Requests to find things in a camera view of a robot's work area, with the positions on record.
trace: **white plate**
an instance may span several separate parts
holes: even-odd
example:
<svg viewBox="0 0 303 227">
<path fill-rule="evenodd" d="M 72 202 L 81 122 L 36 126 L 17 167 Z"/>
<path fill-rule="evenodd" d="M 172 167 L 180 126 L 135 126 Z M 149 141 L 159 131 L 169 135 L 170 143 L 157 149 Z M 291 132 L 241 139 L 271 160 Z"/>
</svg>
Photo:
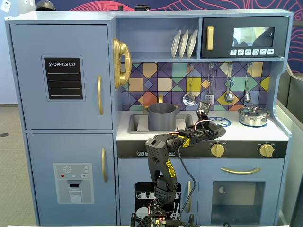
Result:
<svg viewBox="0 0 303 227">
<path fill-rule="evenodd" d="M 194 31 L 194 33 L 188 39 L 186 53 L 187 53 L 187 56 L 189 58 L 193 54 L 193 51 L 194 51 L 194 48 L 195 48 L 195 44 L 196 44 L 196 40 L 197 40 L 197 29 Z"/>
<path fill-rule="evenodd" d="M 171 46 L 171 55 L 174 58 L 176 56 L 177 53 L 177 49 L 179 46 L 179 41 L 180 41 L 180 36 L 181 36 L 181 30 L 178 31 L 178 33 L 176 34 L 174 41 L 172 42 L 172 46 Z"/>
<path fill-rule="evenodd" d="M 186 30 L 185 34 L 183 35 L 181 42 L 180 42 L 180 47 L 179 47 L 179 55 L 180 58 L 183 57 L 185 49 L 186 49 L 186 44 L 188 40 L 188 30 Z"/>
</svg>

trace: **colorful tile backsplash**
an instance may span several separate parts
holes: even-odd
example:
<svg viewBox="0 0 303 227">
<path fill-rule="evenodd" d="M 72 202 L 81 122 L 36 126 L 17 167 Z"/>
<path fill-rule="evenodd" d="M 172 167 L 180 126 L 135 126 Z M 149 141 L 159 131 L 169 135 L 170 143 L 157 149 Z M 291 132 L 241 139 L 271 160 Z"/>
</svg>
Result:
<svg viewBox="0 0 303 227">
<path fill-rule="evenodd" d="M 143 110 L 146 105 L 158 102 L 159 94 L 163 94 L 163 102 L 177 104 L 181 110 L 196 110 L 195 106 L 184 105 L 183 95 L 189 91 L 188 75 L 192 73 L 192 93 L 196 100 L 205 101 L 205 95 L 211 84 L 215 102 L 211 110 L 238 110 L 243 107 L 245 77 L 247 73 L 246 62 L 233 62 L 231 92 L 234 101 L 227 103 L 224 95 L 227 91 L 226 62 L 214 63 L 209 70 L 208 63 L 193 63 L 193 68 L 188 63 L 134 63 L 132 73 L 127 84 L 122 86 L 123 110 Z M 251 103 L 265 107 L 269 78 L 270 62 L 254 62 L 252 77 L 249 84 Z"/>
</svg>

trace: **microwave window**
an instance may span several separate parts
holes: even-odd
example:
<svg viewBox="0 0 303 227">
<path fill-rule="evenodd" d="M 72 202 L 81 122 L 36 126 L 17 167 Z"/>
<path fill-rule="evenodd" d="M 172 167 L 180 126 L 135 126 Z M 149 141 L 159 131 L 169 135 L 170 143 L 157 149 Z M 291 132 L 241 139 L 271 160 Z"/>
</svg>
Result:
<svg viewBox="0 0 303 227">
<path fill-rule="evenodd" d="M 273 27 L 235 27 L 232 46 L 272 46 Z"/>
</svg>

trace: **silver pot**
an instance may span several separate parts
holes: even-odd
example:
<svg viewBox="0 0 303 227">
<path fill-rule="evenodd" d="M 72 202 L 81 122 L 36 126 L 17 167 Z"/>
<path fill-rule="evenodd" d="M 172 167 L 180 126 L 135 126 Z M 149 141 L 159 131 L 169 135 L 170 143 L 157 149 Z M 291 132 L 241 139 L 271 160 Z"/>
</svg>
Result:
<svg viewBox="0 0 303 227">
<path fill-rule="evenodd" d="M 148 114 L 148 130 L 174 131 L 176 115 L 180 112 L 178 106 L 169 103 L 156 103 L 144 108 Z"/>
<path fill-rule="evenodd" d="M 267 119 L 270 116 L 268 110 L 259 107 L 242 107 L 238 110 L 239 122 L 251 126 L 260 127 L 267 124 Z"/>
</svg>

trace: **blue cabinet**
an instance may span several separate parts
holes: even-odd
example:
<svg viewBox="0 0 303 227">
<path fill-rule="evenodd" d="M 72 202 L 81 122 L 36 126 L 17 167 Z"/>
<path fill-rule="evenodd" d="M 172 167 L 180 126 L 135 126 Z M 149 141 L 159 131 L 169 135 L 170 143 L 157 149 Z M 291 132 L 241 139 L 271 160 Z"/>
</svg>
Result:
<svg viewBox="0 0 303 227">
<path fill-rule="evenodd" d="M 11 25 L 11 33 L 26 129 L 112 129 L 106 25 Z"/>
<path fill-rule="evenodd" d="M 28 134 L 42 226 L 115 226 L 112 134 Z"/>
<path fill-rule="evenodd" d="M 175 198 L 175 209 L 171 217 L 178 219 L 179 212 L 183 207 L 188 192 L 193 189 L 194 183 L 184 170 L 179 159 L 171 159 L 177 174 L 179 187 Z M 196 190 L 192 194 L 191 202 L 182 213 L 182 220 L 188 222 L 192 213 L 197 218 L 198 206 L 198 179 L 199 160 L 184 159 L 189 172 L 196 179 Z M 148 168 L 148 159 L 133 158 L 119 159 L 119 193 L 120 193 L 120 220 L 121 225 L 130 225 L 131 214 L 137 213 L 137 221 L 147 215 L 148 205 L 155 197 L 153 194 L 153 182 Z"/>
<path fill-rule="evenodd" d="M 200 226 L 274 224 L 284 159 L 201 159 Z"/>
</svg>

